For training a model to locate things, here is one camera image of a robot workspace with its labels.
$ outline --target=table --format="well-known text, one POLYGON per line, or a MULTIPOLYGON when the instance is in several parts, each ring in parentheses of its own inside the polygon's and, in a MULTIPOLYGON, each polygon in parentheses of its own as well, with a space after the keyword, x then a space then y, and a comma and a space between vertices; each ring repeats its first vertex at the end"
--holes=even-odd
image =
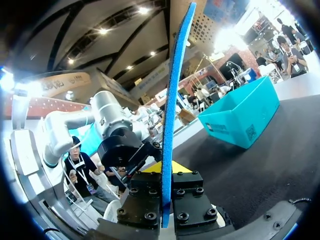
POLYGON ((200 172, 210 201, 236 228, 281 200, 312 197, 320 183, 320 79, 308 73, 274 86, 280 107, 248 150, 202 129, 173 151, 176 162, 200 172))

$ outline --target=yellow triangle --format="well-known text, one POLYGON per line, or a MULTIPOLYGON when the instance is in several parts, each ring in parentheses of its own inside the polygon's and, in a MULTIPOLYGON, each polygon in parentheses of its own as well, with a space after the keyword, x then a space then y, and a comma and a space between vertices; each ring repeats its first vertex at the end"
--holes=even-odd
MULTIPOLYGON (((159 161, 156 164, 152 165, 151 167, 143 170, 142 172, 144 173, 151 173, 151 172, 156 172, 156 173, 161 173, 161 168, 162 168, 162 162, 159 161)), ((192 173, 188 168, 180 165, 179 163, 172 161, 172 173, 176 174, 178 172, 183 172, 183 173, 192 173)))

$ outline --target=blue sponge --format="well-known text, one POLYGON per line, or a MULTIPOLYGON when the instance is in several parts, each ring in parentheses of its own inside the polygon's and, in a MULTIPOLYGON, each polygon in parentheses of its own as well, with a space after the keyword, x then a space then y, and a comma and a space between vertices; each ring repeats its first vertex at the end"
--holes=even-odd
POLYGON ((162 227, 169 224, 172 178, 172 151, 174 139, 174 122, 176 115, 176 101, 180 72, 184 62, 186 43, 188 40, 192 19, 196 11, 196 3, 190 3, 179 31, 175 36, 173 57, 170 61, 169 83, 166 94, 162 137, 162 227))

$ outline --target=teal plastic bin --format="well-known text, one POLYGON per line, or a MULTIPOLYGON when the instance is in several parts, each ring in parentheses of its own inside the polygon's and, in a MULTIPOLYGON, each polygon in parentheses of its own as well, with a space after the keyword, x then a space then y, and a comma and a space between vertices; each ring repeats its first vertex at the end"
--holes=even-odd
POLYGON ((198 115, 209 135, 248 149, 279 107, 268 76, 229 92, 198 115))

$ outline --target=bolt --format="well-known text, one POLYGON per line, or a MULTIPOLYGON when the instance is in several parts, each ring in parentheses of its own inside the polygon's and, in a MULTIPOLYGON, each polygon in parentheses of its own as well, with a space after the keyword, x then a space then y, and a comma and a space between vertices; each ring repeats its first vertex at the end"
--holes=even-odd
POLYGON ((132 194, 135 194, 135 193, 137 193, 138 191, 139 191, 139 189, 136 188, 136 187, 133 187, 133 188, 130 189, 130 193, 132 193, 132 194))
POLYGON ((270 212, 267 212, 267 213, 263 216, 263 218, 264 218, 266 221, 270 221, 271 218, 272 218, 271 213, 270 213, 270 212))
POLYGON ((204 193, 204 189, 202 188, 202 187, 197 187, 196 189, 195 189, 195 195, 196 196, 200 196, 200 195, 202 195, 204 193))
POLYGON ((157 192, 157 190, 155 190, 155 189, 150 189, 149 190, 149 194, 150 195, 156 195, 158 192, 157 192))
POLYGON ((179 189, 176 191, 176 194, 178 195, 178 197, 183 197, 185 195, 186 191, 183 189, 179 189))
POLYGON ((273 224, 273 229, 274 230, 280 230, 282 228, 282 224, 280 221, 276 221, 274 224, 273 224))
POLYGON ((208 211, 206 211, 205 215, 207 215, 208 217, 213 218, 213 217, 217 216, 217 213, 218 213, 217 209, 209 208, 208 211))
POLYGON ((127 211, 124 210, 123 208, 118 208, 118 209, 116 210, 116 213, 117 213, 119 216, 124 216, 124 215, 127 214, 127 211))
POLYGON ((148 212, 144 215, 144 218, 149 220, 149 221, 152 221, 152 220, 155 220, 157 218, 157 214, 155 212, 148 212))
POLYGON ((176 218, 180 221, 180 222, 183 222, 183 223, 186 223, 189 219, 189 214, 187 212, 180 212, 176 218))

